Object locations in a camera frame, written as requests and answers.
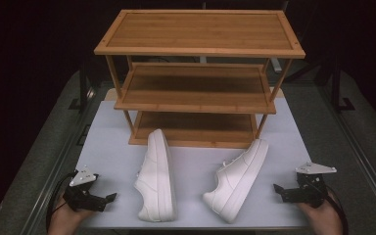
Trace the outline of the black metal stand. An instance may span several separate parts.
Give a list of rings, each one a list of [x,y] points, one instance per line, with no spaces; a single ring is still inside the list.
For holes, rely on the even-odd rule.
[[[340,97],[341,69],[338,61],[334,62],[332,69],[331,104],[337,113],[341,111],[354,111],[355,107],[349,98]]]

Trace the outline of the three-tier bamboo shoe rack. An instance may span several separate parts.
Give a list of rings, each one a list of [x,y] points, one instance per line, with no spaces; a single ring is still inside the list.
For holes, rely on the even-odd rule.
[[[114,81],[133,145],[156,129],[171,146],[246,148],[275,114],[273,58],[306,53],[276,10],[123,10],[94,50],[128,73]]]

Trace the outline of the aluminium frame rail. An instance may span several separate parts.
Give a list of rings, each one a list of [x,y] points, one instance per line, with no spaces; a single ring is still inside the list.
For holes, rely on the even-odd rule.
[[[76,168],[92,119],[105,88],[89,88],[84,94],[86,105],[76,109],[75,99],[67,103],[60,99],[33,145],[29,166],[28,185],[36,184],[37,196],[18,235],[45,235],[47,211],[68,181],[65,176]]]
[[[338,102],[341,111],[332,105],[329,88],[320,88],[319,92],[350,144],[354,159],[376,199],[376,112],[357,88],[350,89],[343,101]]]

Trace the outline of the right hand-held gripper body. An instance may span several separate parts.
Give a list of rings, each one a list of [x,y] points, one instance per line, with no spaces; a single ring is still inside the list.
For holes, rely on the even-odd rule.
[[[337,169],[307,162],[296,168],[297,181],[300,189],[299,203],[309,204],[313,208],[320,207],[327,196],[326,184],[323,175],[335,173]]]

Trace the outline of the white leather sneaker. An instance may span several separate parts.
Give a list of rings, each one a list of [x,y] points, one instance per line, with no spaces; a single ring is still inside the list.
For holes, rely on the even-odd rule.
[[[265,140],[255,140],[249,149],[216,173],[216,188],[203,195],[204,202],[224,221],[232,223],[254,185],[268,152]]]
[[[165,222],[176,219],[176,201],[170,167],[170,151],[164,133],[156,129],[148,136],[148,149],[134,187],[143,206],[138,217],[144,221]]]

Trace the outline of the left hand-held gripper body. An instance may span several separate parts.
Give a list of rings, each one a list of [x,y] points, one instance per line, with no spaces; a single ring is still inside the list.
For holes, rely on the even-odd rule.
[[[72,210],[102,212],[105,209],[108,200],[90,193],[90,188],[97,179],[98,175],[92,172],[87,165],[74,172],[63,196]]]

